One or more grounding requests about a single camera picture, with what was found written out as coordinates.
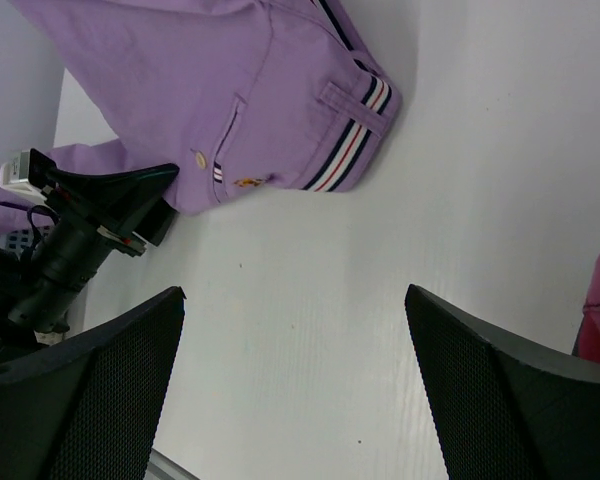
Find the purple trousers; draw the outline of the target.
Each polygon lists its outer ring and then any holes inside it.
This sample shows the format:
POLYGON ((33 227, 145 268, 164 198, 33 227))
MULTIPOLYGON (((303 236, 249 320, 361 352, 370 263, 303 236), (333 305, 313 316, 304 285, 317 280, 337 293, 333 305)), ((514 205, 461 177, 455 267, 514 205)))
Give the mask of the purple trousers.
POLYGON ((18 1, 114 139, 53 148, 102 175, 174 163, 196 215, 259 187, 345 192, 392 127, 400 92, 338 1, 18 1))

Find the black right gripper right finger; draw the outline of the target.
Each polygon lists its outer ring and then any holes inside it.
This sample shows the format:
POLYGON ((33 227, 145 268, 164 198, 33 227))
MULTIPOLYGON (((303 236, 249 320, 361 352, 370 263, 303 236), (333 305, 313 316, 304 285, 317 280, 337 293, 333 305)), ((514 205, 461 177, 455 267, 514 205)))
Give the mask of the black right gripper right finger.
POLYGON ((600 479, 600 364, 421 286, 405 310, 449 478, 600 479))

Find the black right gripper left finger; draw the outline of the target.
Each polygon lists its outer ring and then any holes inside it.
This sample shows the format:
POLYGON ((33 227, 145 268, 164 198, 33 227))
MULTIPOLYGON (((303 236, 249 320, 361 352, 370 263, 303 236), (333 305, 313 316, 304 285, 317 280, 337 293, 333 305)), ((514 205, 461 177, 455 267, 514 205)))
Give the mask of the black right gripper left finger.
POLYGON ((141 479, 184 323, 171 287, 0 364, 0 479, 141 479))

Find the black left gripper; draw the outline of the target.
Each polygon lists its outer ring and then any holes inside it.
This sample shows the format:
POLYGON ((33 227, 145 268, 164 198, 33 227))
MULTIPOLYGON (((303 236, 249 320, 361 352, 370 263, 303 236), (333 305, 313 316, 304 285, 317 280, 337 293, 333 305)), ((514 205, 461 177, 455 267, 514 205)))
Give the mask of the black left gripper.
POLYGON ((179 173, 175 164, 105 175, 64 171, 29 151, 29 180, 59 222, 23 272, 24 292, 9 308, 13 324, 39 333, 69 330, 66 312, 109 254, 146 251, 146 235, 164 235, 176 211, 164 199, 179 173))

